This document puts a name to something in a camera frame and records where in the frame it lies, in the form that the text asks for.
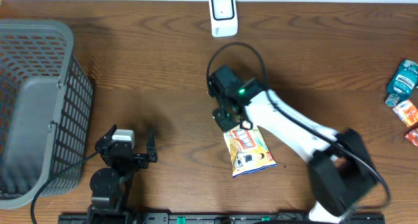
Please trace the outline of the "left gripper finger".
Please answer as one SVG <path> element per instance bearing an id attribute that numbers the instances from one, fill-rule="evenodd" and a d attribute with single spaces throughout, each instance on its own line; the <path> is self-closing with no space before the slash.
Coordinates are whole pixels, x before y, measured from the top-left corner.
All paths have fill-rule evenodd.
<path id="1" fill-rule="evenodd" d="M 109 131 L 104 134 L 103 140 L 112 140 L 112 137 L 113 137 L 116 130 L 117 130 L 117 125 L 114 124 L 113 126 L 111 126 Z"/>
<path id="2" fill-rule="evenodd" d="M 153 127 L 150 129 L 150 133 L 148 135 L 146 151 L 148 155 L 157 155 L 155 147 L 155 129 Z"/>

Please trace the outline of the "yellow snack bag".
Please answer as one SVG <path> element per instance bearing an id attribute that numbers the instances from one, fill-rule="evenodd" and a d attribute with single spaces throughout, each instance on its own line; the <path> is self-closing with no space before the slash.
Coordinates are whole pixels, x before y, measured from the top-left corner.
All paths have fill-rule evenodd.
<path id="1" fill-rule="evenodd" d="M 237 126 L 223 137 L 231 156 L 233 178 L 277 165 L 257 127 L 247 130 Z"/>

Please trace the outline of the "blue mouthwash bottle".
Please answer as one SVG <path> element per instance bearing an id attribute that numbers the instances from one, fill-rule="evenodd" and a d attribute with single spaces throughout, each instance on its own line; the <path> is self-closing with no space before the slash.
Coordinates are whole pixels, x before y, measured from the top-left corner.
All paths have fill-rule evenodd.
<path id="1" fill-rule="evenodd" d="M 387 86 L 388 96 L 385 104 L 391 108 L 395 107 L 399 102 L 409 99 L 416 87 L 417 63 L 405 59 Z"/>

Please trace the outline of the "orange Kleenex tissue pack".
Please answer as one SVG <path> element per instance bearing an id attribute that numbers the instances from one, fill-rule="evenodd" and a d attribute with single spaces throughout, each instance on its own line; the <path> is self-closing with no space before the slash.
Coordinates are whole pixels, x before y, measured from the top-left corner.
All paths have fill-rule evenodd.
<path id="1" fill-rule="evenodd" d="M 417 123 L 417 108 L 409 99 L 397 104 L 393 111 L 407 127 Z"/>

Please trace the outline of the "red Top snack bar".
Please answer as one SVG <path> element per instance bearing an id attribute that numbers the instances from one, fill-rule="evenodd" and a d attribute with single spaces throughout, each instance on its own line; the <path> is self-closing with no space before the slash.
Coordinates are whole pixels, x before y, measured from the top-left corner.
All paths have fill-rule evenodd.
<path id="1" fill-rule="evenodd" d="M 414 146 L 418 147 L 418 128 L 412 129 L 406 133 L 405 138 L 408 139 Z"/>

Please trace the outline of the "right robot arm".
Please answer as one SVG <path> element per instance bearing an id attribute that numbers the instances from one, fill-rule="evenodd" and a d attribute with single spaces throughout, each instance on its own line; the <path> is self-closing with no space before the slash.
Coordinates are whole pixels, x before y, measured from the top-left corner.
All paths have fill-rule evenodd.
<path id="1" fill-rule="evenodd" d="M 224 65 L 207 78 L 219 106 L 212 115 L 223 131 L 233 176 L 250 174 L 276 162 L 260 130 L 289 146 L 308 166 L 316 199 L 310 221 L 341 223 L 378 179 L 361 136 L 322 126 L 284 103 L 271 89 L 251 79 L 244 82 Z"/>

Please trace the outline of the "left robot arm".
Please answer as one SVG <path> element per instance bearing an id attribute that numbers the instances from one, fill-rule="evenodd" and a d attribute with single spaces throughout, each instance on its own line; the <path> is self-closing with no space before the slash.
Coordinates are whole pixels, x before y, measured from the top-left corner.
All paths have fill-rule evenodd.
<path id="1" fill-rule="evenodd" d="M 154 129 L 150 130 L 145 153 L 135 153 L 135 133 L 113 125 L 95 144 L 95 150 L 106 164 L 91 177 L 89 224 L 141 223 L 138 212 L 127 207 L 133 178 L 140 169 L 147 169 L 158 160 Z"/>

